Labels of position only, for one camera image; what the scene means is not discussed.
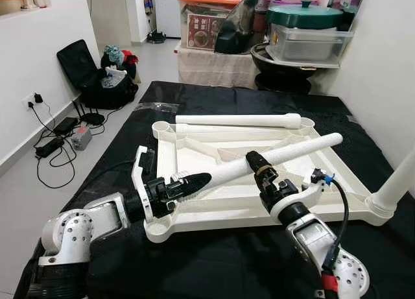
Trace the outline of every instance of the gray tile floor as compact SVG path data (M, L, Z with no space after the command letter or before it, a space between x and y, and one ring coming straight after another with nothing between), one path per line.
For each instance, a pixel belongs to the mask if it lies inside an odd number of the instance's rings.
M145 43L141 46L123 47L139 57L142 83L136 99L121 111L111 114L105 124L105 132L93 137L87 149L78 153L74 161L76 176L69 185L55 190L42 185L36 178L37 161L33 150L0 177L0 299L12 298L43 225L73 196L149 84L153 80L178 81L177 56L173 53L177 43L178 40L167 40L157 45ZM76 116L75 111L69 116ZM41 177L52 185L63 184L71 173L70 168L52 169L45 162L41 163Z

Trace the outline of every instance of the green lid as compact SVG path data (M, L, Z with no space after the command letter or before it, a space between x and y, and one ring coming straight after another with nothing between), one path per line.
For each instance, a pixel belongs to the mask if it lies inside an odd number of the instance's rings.
M310 1L302 1L302 5L272 6L267 12L267 23L299 29L337 27L343 14L340 10L310 5L310 3Z

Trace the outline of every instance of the electrical outlet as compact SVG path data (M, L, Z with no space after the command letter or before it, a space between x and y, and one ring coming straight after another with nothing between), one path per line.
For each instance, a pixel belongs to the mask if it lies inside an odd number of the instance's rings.
M26 111L29 111L30 110L30 108L29 108L29 101L30 102L33 102L33 105L34 106L37 105L37 103L34 102L34 93L31 93L30 95L27 95L25 98L23 98L21 100L21 105L24 107L24 109Z

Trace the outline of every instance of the blue cable tie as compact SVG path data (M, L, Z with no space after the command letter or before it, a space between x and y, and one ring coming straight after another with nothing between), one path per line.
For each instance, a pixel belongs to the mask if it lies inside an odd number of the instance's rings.
M332 176L328 176L326 175L326 177L324 177L324 181L326 182L327 185L330 185L330 183L333 181L333 179L335 178L336 174L333 174Z

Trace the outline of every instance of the white pvc pipe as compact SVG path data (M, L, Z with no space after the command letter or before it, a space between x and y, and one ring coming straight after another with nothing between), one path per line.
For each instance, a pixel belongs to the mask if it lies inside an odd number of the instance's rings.
M396 209L396 204L414 184L415 146L378 192L370 197L370 200L377 208L376 213L385 213L387 215L388 213L393 213Z
M270 150L262 153L262 156L271 164L278 165L285 161L293 160L300 156L318 151L333 145L338 145L343 141L342 135L333 133L330 135L322 136L320 138L302 141L299 143L293 143L282 148ZM199 168L193 173L203 173L203 168ZM251 167L245 158L239 160L230 161L229 163L220 165L208 173L212 176L211 181L205 185L202 190L216 187L221 184L225 184L236 178L245 176L251 173Z
M176 124L270 126L298 129L301 116L297 113L285 115L177 115Z
M189 124L176 124L175 128L176 134L200 134L209 132L269 132L275 129L270 127L238 127Z

